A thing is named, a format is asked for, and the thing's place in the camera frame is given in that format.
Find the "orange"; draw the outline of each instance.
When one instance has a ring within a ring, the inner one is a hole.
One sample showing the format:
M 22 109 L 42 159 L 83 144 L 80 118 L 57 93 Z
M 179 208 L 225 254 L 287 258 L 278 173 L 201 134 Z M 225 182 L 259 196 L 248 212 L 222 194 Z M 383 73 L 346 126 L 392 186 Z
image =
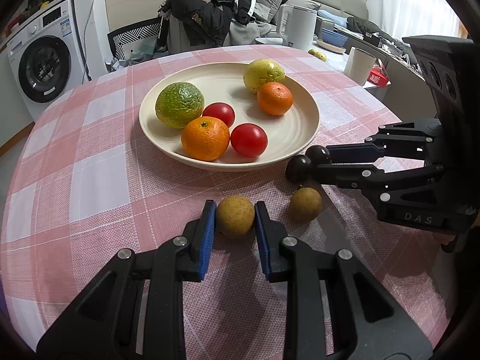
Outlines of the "orange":
M 230 132 L 220 119 L 202 116 L 192 120 L 183 129 L 181 145 L 187 154 L 200 161 L 213 161 L 229 146 Z
M 267 82 L 257 92 L 260 108 L 269 115 L 280 116 L 285 114 L 293 104 L 290 90 L 279 82 Z

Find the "pink checkered tablecloth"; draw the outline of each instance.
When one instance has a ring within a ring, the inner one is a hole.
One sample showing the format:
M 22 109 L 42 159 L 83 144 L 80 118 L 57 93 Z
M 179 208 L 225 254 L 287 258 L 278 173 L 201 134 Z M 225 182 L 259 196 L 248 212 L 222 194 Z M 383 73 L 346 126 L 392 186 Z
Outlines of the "pink checkered tablecloth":
M 441 252 L 429 232 L 381 223 L 359 191 L 315 183 L 311 186 L 320 190 L 324 210 L 298 227 L 286 215 L 296 186 L 285 179 L 285 163 L 248 173 L 208 172 L 167 157 L 143 134 L 140 103 L 164 77 L 210 62 L 260 58 L 279 62 L 315 98 L 322 127 L 314 143 L 363 142 L 379 125 L 398 121 L 328 64 L 281 46 L 172 55 L 64 94 L 37 121 L 3 216 L 3 289 L 11 321 L 28 345 L 36 347 L 119 249 L 155 249 L 198 218 L 206 199 L 219 203 L 231 194 L 264 200 L 273 219 L 314 249 L 352 250 L 431 343 L 438 342 L 455 307 L 455 276 L 452 257 Z M 419 165 L 393 158 L 378 162 L 387 171 Z M 265 281 L 253 234 L 236 242 L 218 236 L 205 281 L 184 284 L 188 357 L 281 359 L 285 311 L 286 287 Z

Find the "bowl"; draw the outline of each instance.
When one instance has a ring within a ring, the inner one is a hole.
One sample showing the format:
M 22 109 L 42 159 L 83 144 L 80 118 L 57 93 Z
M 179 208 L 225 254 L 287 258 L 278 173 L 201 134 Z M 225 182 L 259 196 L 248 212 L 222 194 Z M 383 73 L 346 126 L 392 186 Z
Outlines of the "bowl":
M 322 28 L 322 40 L 336 47 L 343 47 L 348 40 L 345 35 Z
M 256 95 L 243 84 L 248 64 L 220 62 L 189 67 L 166 77 L 143 98 L 140 105 L 140 126 L 147 138 L 166 155 L 193 167 L 210 171 L 240 172 L 257 170 L 284 161 L 298 154 L 316 137 L 320 128 L 320 111 L 312 95 L 297 81 L 285 77 L 284 85 L 293 95 L 293 105 L 283 116 L 266 114 L 258 106 Z M 235 123 L 254 123 L 268 136 L 267 149 L 257 158 L 238 155 L 229 145 L 226 152 L 212 162 L 190 158 L 181 143 L 182 130 L 171 128 L 158 120 L 155 102 L 162 90 L 172 83 L 184 81 L 195 85 L 205 98 L 205 107 L 222 102 L 232 106 Z

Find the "curtain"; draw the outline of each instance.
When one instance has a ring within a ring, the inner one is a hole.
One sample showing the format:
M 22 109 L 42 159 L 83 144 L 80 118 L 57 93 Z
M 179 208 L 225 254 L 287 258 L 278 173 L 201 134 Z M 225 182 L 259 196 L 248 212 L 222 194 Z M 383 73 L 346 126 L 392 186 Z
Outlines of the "curtain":
M 457 36 L 460 20 L 445 0 L 383 0 L 383 30 L 393 38 Z

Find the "power cord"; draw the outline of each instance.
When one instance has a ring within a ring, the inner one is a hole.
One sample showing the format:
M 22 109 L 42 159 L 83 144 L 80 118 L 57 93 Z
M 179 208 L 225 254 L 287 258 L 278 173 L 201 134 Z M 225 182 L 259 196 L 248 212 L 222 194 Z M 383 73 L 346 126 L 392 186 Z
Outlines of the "power cord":
M 87 34 L 87 26 L 90 17 L 92 16 L 93 12 L 93 3 L 95 0 L 92 0 L 92 5 L 90 5 L 90 12 L 88 13 L 87 21 L 85 23 L 85 29 L 83 30 L 83 46 L 85 47 L 85 69 L 83 70 L 83 77 L 82 77 L 82 84 L 85 82 L 85 75 L 87 74 L 87 43 L 86 43 L 86 34 Z

